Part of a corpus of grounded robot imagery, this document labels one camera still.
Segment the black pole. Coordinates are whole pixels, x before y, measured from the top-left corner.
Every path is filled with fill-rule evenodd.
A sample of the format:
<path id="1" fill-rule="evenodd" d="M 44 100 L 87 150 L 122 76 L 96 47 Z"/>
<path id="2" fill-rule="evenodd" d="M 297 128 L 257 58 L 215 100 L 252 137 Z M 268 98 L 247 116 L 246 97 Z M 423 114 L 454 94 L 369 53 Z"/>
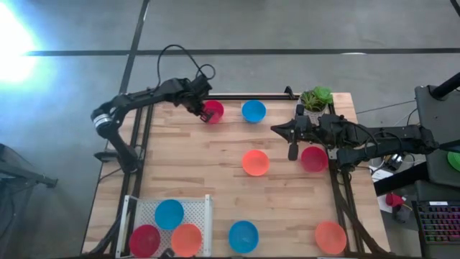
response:
<path id="1" fill-rule="evenodd" d="M 437 100 L 445 100 L 447 95 L 460 87 L 460 72 L 444 81 L 439 86 L 429 86 L 430 95 Z"/>

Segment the green tape roll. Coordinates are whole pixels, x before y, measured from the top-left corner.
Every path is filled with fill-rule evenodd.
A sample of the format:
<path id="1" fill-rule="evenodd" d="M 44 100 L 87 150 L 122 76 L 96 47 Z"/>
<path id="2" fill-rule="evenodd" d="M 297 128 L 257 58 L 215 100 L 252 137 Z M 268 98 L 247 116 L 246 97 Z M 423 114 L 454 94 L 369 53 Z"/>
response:
<path id="1" fill-rule="evenodd" d="M 460 153 L 448 152 L 447 160 L 453 169 L 460 172 Z"/>

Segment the red plastic mini bowl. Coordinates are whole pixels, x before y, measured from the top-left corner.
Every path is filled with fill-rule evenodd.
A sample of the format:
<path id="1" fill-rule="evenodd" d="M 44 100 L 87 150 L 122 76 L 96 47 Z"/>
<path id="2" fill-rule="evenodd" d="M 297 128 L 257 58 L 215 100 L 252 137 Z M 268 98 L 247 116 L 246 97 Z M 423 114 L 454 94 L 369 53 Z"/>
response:
<path id="1" fill-rule="evenodd" d="M 301 153 L 300 162 L 305 171 L 318 173 L 328 167 L 328 156 L 323 149 L 310 146 Z"/>
<path id="2" fill-rule="evenodd" d="M 158 229 L 153 225 L 143 224 L 129 238 L 129 249 L 136 258 L 149 258 L 156 253 L 160 241 Z"/>
<path id="3" fill-rule="evenodd" d="M 220 101 L 217 100 L 209 100 L 204 103 L 203 110 L 212 109 L 213 110 L 213 117 L 210 121 L 207 121 L 208 124 L 216 124 L 220 121 L 222 116 L 224 115 L 224 106 Z"/>

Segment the blue plastic mini bowl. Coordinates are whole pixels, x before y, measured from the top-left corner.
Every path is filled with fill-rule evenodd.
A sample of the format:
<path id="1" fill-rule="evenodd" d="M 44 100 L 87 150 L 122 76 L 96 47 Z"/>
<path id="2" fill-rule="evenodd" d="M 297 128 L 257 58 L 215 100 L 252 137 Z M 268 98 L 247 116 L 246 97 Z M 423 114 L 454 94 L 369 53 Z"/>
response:
<path id="1" fill-rule="evenodd" d="M 241 113 L 247 122 L 259 123 L 265 118 L 267 109 L 261 101 L 250 100 L 243 105 Z"/>
<path id="2" fill-rule="evenodd" d="M 161 201 L 155 210 L 155 223 L 163 230 L 174 230 L 184 217 L 182 204 L 175 199 Z"/>
<path id="3" fill-rule="evenodd" d="M 249 221 L 235 222 L 228 235 L 229 245 L 237 253 L 250 253 L 259 243 L 259 232 Z"/>

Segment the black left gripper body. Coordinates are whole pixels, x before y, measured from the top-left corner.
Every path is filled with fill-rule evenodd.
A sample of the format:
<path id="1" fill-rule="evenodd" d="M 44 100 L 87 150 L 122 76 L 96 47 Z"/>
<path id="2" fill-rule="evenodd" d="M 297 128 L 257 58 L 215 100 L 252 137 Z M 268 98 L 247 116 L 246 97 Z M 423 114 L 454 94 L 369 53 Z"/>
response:
<path id="1" fill-rule="evenodd" d="M 208 82 L 208 78 L 204 75 L 199 75 L 192 81 L 188 78 L 180 79 L 180 85 L 183 90 L 179 93 L 179 102 L 189 112 L 202 112 L 204 110 L 203 100 L 212 89 Z"/>

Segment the dark grey desk panel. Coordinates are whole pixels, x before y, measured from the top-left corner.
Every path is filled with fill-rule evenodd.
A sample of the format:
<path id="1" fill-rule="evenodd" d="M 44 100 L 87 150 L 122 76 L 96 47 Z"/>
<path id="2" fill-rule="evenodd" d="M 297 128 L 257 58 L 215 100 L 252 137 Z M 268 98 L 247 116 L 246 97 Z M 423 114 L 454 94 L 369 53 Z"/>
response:
<path id="1" fill-rule="evenodd" d="M 415 98 L 420 123 L 432 132 L 436 142 L 460 140 L 460 92 L 453 91 L 440 101 L 430 95 L 428 87 L 418 86 Z M 436 150 L 426 156 L 430 181 L 460 188 L 460 171 L 449 164 L 447 154 Z"/>

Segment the small red object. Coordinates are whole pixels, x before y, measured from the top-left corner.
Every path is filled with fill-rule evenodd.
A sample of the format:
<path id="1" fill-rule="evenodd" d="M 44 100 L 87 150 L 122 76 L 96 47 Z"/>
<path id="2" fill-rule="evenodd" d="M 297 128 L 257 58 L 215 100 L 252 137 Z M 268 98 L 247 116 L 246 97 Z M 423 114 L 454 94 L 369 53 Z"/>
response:
<path id="1" fill-rule="evenodd" d="M 385 196 L 385 203 L 390 207 L 400 206 L 405 203 L 405 200 L 394 193 L 388 193 Z"/>

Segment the orange plastic mini bowl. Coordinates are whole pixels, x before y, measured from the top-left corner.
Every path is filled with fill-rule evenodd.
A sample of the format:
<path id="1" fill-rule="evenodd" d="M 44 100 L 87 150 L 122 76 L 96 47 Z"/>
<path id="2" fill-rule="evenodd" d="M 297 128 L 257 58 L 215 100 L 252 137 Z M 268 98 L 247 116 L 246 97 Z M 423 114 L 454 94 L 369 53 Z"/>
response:
<path id="1" fill-rule="evenodd" d="M 320 250 L 329 255 L 343 253 L 347 245 L 344 229 L 332 221 L 323 221 L 316 227 L 315 241 Z"/>
<path id="2" fill-rule="evenodd" d="M 201 248 L 202 234 L 194 224 L 182 224 L 178 226 L 171 237 L 171 248 L 176 255 L 192 257 Z"/>
<path id="3" fill-rule="evenodd" d="M 270 168 L 270 159 L 261 150 L 250 150 L 244 154 L 241 166 L 250 176 L 263 176 Z"/>

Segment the white paper sheet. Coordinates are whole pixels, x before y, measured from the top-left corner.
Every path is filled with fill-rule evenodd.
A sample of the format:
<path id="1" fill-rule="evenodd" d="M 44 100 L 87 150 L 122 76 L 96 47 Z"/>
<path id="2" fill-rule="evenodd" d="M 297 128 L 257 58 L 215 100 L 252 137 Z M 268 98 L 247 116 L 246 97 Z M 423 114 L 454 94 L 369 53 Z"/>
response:
<path id="1" fill-rule="evenodd" d="M 392 194 L 385 194 L 377 197 L 379 209 L 383 212 L 392 212 L 393 208 L 393 197 Z"/>
<path id="2" fill-rule="evenodd" d="M 371 170 L 371 177 L 372 177 L 373 182 L 377 182 L 384 178 L 393 176 L 393 172 L 391 171 L 386 171 L 386 170 L 378 169 L 374 167 L 370 167 L 370 170 Z"/>

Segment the black aluminium table frame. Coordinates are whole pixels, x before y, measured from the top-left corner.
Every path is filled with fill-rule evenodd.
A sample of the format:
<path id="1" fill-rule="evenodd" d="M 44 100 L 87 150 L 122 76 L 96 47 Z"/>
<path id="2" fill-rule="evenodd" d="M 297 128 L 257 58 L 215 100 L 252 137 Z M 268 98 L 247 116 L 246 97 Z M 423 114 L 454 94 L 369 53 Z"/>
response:
<path id="1" fill-rule="evenodd" d="M 259 100 L 259 101 L 266 101 L 266 100 L 274 100 L 274 101 L 296 101 L 300 97 L 299 94 L 294 94 L 290 87 L 286 87 L 285 91 L 281 94 L 208 94 L 208 96 L 204 99 L 205 100 L 217 100 L 217 101 L 250 101 L 250 100 Z M 146 128 L 150 127 L 150 122 L 153 117 L 153 105 L 147 106 L 147 118 L 146 118 Z M 134 196 L 138 198 L 141 183 L 142 183 L 142 174 L 144 170 L 144 159 L 146 154 L 147 148 L 147 141 L 150 137 L 150 134 L 147 132 L 142 137 L 142 144 L 141 144 L 141 151 L 136 152 L 139 158 L 139 169 L 138 171 L 134 172 L 133 174 L 136 176 L 136 180 L 134 183 L 134 190 L 133 194 L 130 196 Z M 336 207 L 336 213 L 339 220 L 339 225 L 345 230 L 346 223 L 345 219 L 349 219 L 352 224 L 352 231 L 354 233 L 354 239 L 356 242 L 356 252 L 352 252 L 347 245 L 344 250 L 344 256 L 346 258 L 370 258 L 370 259 L 383 259 L 385 256 L 389 256 L 390 253 L 383 250 L 377 242 L 369 235 L 366 231 L 364 226 L 361 222 L 359 222 L 357 218 L 357 209 L 354 204 L 354 198 L 351 193 L 351 181 L 348 178 L 344 178 L 344 190 L 345 196 L 342 195 L 341 189 L 339 187 L 339 182 L 337 180 L 338 170 L 335 168 L 330 168 L 328 170 L 328 174 L 331 178 L 331 190 L 333 193 L 334 203 Z M 130 176 L 132 173 L 124 173 L 125 176 Z M 119 205 L 123 206 L 124 198 L 121 198 L 119 201 Z M 120 209 L 117 213 L 117 218 L 108 232 L 107 240 L 113 243 L 113 247 L 111 248 L 111 254 L 115 257 L 115 250 L 116 250 L 116 241 L 119 235 L 119 227 L 120 227 L 120 219 L 122 209 Z"/>

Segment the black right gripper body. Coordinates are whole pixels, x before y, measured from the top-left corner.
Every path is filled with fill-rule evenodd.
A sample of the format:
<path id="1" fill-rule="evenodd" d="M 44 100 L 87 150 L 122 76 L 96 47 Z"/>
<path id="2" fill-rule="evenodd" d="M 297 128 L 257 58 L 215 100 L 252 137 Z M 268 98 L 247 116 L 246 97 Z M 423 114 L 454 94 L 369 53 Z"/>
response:
<path id="1" fill-rule="evenodd" d="M 313 142 L 327 146 L 317 132 L 317 126 L 313 124 L 307 115 L 298 115 L 289 121 L 289 143 L 297 144 L 301 142 Z"/>

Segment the black metal stand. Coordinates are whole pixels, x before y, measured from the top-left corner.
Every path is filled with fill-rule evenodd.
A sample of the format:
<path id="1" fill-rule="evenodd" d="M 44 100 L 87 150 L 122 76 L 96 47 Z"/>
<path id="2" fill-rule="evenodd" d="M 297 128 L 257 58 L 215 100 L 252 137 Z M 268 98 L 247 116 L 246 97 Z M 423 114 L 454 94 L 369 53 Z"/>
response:
<path id="1" fill-rule="evenodd" d="M 34 166 L 10 147 L 0 143 L 0 259 L 5 259 L 22 220 L 33 188 L 57 185 L 56 178 L 37 172 Z"/>

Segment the white perforated metal tray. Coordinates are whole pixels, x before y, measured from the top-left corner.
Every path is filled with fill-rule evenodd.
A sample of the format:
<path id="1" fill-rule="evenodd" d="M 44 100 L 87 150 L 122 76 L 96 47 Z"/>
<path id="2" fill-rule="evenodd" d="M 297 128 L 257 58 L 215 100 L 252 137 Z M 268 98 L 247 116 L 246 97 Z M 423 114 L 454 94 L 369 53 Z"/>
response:
<path id="1" fill-rule="evenodd" d="M 156 226 L 155 210 L 162 199 L 139 199 L 126 195 L 121 213 L 119 235 L 116 241 L 115 258 L 133 258 L 128 246 L 131 233 L 144 224 Z M 213 201 L 210 195 L 203 198 L 178 200 L 184 208 L 184 224 L 194 224 L 202 235 L 202 243 L 197 252 L 198 257 L 210 257 L 212 254 Z"/>

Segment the succulent in white patterned pot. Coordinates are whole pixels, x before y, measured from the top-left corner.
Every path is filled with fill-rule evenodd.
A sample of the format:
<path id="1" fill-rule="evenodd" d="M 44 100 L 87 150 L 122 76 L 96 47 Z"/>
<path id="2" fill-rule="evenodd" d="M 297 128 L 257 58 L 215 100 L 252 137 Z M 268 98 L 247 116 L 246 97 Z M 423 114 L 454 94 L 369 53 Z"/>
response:
<path id="1" fill-rule="evenodd" d="M 308 116 L 313 123 L 317 123 L 318 118 L 324 115 L 328 106 L 333 103 L 331 90 L 322 86 L 304 91 L 298 99 L 298 104 L 304 107 L 303 115 Z"/>

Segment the black diagonal beam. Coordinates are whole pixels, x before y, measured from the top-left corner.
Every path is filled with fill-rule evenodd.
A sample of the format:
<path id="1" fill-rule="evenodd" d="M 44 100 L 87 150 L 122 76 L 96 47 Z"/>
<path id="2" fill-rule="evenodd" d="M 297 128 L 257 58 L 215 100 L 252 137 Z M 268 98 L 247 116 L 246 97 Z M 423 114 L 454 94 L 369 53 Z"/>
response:
<path id="1" fill-rule="evenodd" d="M 421 172 L 402 172 L 395 175 L 383 178 L 374 183 L 374 189 L 377 196 L 388 194 L 409 185 L 414 184 L 416 181 L 429 181 L 427 173 Z"/>

